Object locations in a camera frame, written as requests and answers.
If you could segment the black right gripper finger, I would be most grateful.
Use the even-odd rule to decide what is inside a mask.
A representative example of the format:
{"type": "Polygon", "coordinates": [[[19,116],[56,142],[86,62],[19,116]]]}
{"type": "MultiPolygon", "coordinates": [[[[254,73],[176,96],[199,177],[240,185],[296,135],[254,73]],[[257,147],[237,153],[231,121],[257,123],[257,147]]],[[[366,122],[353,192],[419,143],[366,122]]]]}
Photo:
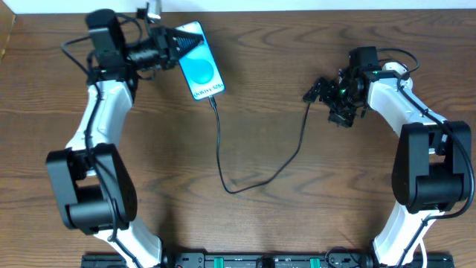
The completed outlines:
{"type": "Polygon", "coordinates": [[[350,128],[353,126],[353,121],[356,114],[353,111],[350,112],[335,112],[330,110],[328,116],[328,122],[335,123],[339,127],[350,128]]]}
{"type": "Polygon", "coordinates": [[[320,87],[324,82],[324,78],[318,78],[311,86],[309,91],[302,97],[304,103],[314,103],[320,95],[320,87]]]}

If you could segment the blue Galaxy smartphone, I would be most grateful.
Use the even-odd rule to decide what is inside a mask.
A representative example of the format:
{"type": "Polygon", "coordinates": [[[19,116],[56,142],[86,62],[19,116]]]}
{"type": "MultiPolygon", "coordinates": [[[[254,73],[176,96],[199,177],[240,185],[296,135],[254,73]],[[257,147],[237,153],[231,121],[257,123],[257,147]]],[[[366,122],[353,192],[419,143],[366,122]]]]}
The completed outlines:
{"type": "Polygon", "coordinates": [[[200,22],[190,22],[176,27],[177,30],[198,34],[202,44],[195,47],[179,60],[185,81],[195,101],[209,98],[225,91],[225,84],[208,44],[200,22]]]}

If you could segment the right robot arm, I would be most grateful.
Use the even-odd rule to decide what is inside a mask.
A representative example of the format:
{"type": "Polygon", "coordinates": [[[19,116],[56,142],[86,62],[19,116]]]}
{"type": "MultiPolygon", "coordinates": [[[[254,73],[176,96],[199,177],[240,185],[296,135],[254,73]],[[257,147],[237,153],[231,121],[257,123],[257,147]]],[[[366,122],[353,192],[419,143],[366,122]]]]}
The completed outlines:
{"type": "Polygon", "coordinates": [[[380,58],[374,46],[349,52],[349,65],[336,77],[317,79],[303,96],[329,108],[328,120],[350,128],[367,110],[380,114],[399,141],[391,173],[395,205],[382,231],[358,267],[411,267],[415,249],[438,220],[465,214],[475,198],[472,131],[464,121],[450,121],[414,93],[413,72],[399,60],[380,58]]]}

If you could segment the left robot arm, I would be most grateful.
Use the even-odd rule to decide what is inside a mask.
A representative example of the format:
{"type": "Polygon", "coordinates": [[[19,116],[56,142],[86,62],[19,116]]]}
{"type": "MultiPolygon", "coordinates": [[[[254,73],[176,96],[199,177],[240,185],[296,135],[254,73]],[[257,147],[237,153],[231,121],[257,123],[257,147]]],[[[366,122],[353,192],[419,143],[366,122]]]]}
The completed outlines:
{"type": "Polygon", "coordinates": [[[46,167],[67,228],[107,242],[128,267],[174,267],[173,255],[137,214],[135,187],[118,145],[141,72],[172,69],[205,40],[157,25],[140,9],[132,19],[139,37],[129,43],[122,31],[129,21],[110,9],[86,16],[87,39],[93,45],[81,67],[88,103],[73,138],[63,150],[48,154],[46,167]]]}

